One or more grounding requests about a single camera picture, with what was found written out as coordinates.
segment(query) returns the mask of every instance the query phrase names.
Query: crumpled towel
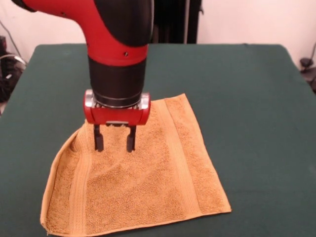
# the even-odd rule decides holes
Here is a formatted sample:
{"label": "crumpled towel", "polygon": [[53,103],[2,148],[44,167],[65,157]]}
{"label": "crumpled towel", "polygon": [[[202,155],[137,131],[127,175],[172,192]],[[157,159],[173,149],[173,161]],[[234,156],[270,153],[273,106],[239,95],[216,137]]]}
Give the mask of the crumpled towel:
{"label": "crumpled towel", "polygon": [[53,161],[40,215],[48,234],[99,236],[231,212],[184,94],[152,102],[132,153],[128,128],[101,132],[103,152],[85,122]]}

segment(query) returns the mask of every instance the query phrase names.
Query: brown towel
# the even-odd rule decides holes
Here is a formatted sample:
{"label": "brown towel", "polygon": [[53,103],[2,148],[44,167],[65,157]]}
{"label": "brown towel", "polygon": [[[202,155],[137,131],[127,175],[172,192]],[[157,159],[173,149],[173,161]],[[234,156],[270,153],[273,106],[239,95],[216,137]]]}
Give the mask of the brown towel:
{"label": "brown towel", "polygon": [[184,94],[152,102],[131,154],[128,128],[101,131],[103,152],[85,123],[57,154],[40,215],[48,234],[98,236],[231,212]]}

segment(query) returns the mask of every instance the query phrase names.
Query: table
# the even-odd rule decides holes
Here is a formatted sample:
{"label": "table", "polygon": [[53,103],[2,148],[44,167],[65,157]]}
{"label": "table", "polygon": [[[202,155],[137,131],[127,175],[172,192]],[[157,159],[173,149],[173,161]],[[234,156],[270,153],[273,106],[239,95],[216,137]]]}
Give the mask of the table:
{"label": "table", "polygon": [[[150,45],[145,91],[186,93],[232,213],[112,237],[315,237],[316,99],[280,45]],[[83,44],[41,45],[0,119],[0,236],[44,237],[51,163],[84,120]]]}

